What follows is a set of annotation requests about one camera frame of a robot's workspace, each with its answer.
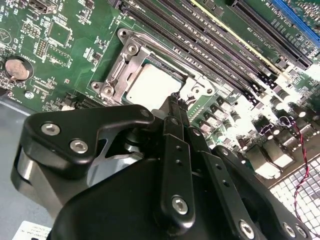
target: motherboard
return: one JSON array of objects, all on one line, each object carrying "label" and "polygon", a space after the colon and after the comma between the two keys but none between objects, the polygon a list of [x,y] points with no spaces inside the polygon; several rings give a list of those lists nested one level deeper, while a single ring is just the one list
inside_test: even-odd
[{"label": "motherboard", "polygon": [[307,141],[320,134],[319,8],[316,0],[1,1],[0,94],[47,112],[152,111],[179,93],[210,148],[224,145],[275,178],[300,146],[292,121]]}]

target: screw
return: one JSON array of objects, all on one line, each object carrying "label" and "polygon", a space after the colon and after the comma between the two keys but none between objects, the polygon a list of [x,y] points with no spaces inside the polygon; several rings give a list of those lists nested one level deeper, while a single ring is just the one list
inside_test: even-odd
[{"label": "screw", "polygon": [[299,225],[296,225],[295,228],[298,231],[298,233],[300,233],[302,235],[302,237],[304,237],[305,239],[308,237],[305,230],[303,230]]},{"label": "screw", "polygon": [[138,48],[133,44],[129,44],[127,49],[129,51],[130,55],[135,55],[138,52]]},{"label": "screw", "polygon": [[41,131],[49,136],[55,136],[60,133],[60,127],[53,123],[46,123],[41,126]]},{"label": "screw", "polygon": [[25,97],[26,99],[33,99],[33,98],[35,97],[35,94],[34,94],[33,92],[31,92],[31,91],[26,91],[26,92],[24,93],[24,97]]},{"label": "screw", "polygon": [[188,205],[181,197],[175,196],[172,199],[172,206],[181,215],[186,215],[188,212]]},{"label": "screw", "polygon": [[82,140],[73,140],[70,142],[70,148],[77,154],[84,154],[88,151],[88,145]]},{"label": "screw", "polygon": [[292,237],[292,238],[296,237],[294,230],[287,223],[284,222],[283,227],[284,227],[284,230],[286,231],[286,233],[290,235],[290,237]]},{"label": "screw", "polygon": [[239,226],[240,226],[241,231],[244,233],[244,235],[248,239],[254,239],[255,238],[254,230],[252,229],[252,227],[246,221],[240,220]]},{"label": "screw", "polygon": [[200,132],[197,130],[197,129],[193,129],[193,133],[195,134],[195,135],[197,135],[197,136],[200,136],[201,134],[200,134]]},{"label": "screw", "polygon": [[111,96],[112,94],[114,94],[114,89],[112,86],[106,86],[104,89],[103,89],[104,93],[107,95],[107,96]]},{"label": "screw", "polygon": [[228,155],[229,155],[228,151],[227,151],[227,150],[225,150],[224,148],[221,150],[221,152],[222,152],[224,155],[226,155],[226,156],[228,156]]},{"label": "screw", "polygon": [[143,116],[145,116],[145,117],[149,117],[149,113],[148,113],[148,111],[147,110],[145,110],[145,109],[141,109],[141,114],[143,115]]}]

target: white label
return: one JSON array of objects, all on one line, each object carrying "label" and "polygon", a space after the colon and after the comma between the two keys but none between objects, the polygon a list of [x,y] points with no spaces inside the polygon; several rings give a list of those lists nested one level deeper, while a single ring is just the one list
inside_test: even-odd
[{"label": "white label", "polygon": [[50,227],[23,221],[12,240],[46,240],[50,231]]}]

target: blue pcie slot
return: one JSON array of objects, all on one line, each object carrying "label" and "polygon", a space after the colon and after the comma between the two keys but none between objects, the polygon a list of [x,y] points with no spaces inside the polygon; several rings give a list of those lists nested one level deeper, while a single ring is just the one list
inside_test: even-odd
[{"label": "blue pcie slot", "polygon": [[320,48],[320,37],[308,27],[304,21],[282,0],[272,0],[272,4],[280,10],[306,37]]}]

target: red wire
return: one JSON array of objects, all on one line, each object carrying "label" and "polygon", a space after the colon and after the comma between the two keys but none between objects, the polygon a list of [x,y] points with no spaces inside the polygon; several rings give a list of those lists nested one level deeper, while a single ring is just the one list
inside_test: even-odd
[{"label": "red wire", "polygon": [[[299,193],[299,189],[301,188],[302,184],[304,184],[304,182],[307,180],[307,178],[309,177],[309,165],[308,165],[308,159],[307,159],[307,150],[305,149],[305,142],[304,142],[304,136],[302,134],[302,132],[300,131],[300,129],[298,128],[297,124],[294,123],[294,128],[296,129],[296,131],[298,132],[299,136],[300,136],[300,144],[301,144],[301,148],[302,148],[302,154],[303,154],[303,161],[304,161],[304,166],[305,166],[305,175],[304,177],[302,178],[302,180],[299,182],[299,184],[295,187],[295,192],[293,194],[293,197],[294,197],[294,202],[293,202],[293,205],[294,205],[294,212],[295,212],[295,215],[296,217],[302,222],[301,220],[301,217],[297,211],[297,205],[298,205],[298,200],[297,200],[297,197],[298,197],[298,193]],[[313,231],[311,231],[309,229],[309,231],[311,233],[313,233],[316,237],[320,238],[320,235],[317,234],[317,233],[314,233]]]}]

